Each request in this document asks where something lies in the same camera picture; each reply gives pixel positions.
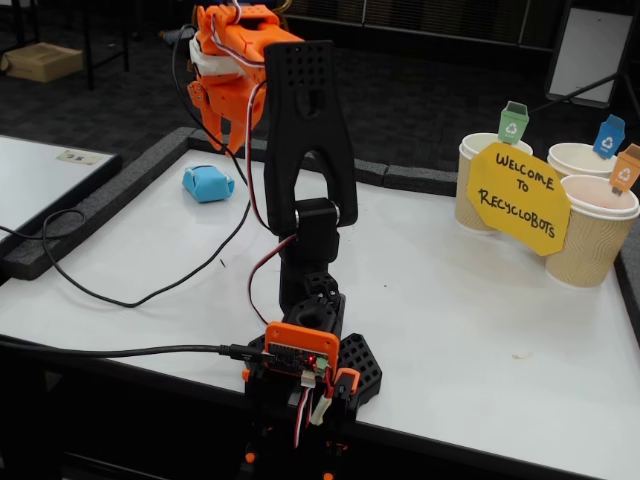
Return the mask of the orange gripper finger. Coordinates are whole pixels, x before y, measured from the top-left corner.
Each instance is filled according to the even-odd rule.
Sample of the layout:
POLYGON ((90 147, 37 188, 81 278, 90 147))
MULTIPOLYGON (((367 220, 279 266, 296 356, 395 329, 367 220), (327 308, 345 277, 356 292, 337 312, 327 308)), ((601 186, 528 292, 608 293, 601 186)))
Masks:
POLYGON ((251 134, 252 124, 247 117, 230 121, 228 149, 236 154, 246 143, 247 136, 251 134))
POLYGON ((209 94, 200 82, 191 82, 187 87, 193 105, 200 111, 203 130, 209 142, 218 150, 225 147, 221 133, 221 116, 214 112, 209 94))

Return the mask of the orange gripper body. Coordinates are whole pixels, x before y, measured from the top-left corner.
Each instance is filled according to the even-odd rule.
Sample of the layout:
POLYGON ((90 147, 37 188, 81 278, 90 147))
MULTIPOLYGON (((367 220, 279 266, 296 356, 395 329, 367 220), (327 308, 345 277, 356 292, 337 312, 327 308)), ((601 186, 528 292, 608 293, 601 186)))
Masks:
POLYGON ((254 87, 266 80, 266 49, 302 39, 283 29, 264 4, 198 5, 194 19, 196 33, 189 41, 193 82, 205 87, 221 122, 247 117, 254 87))

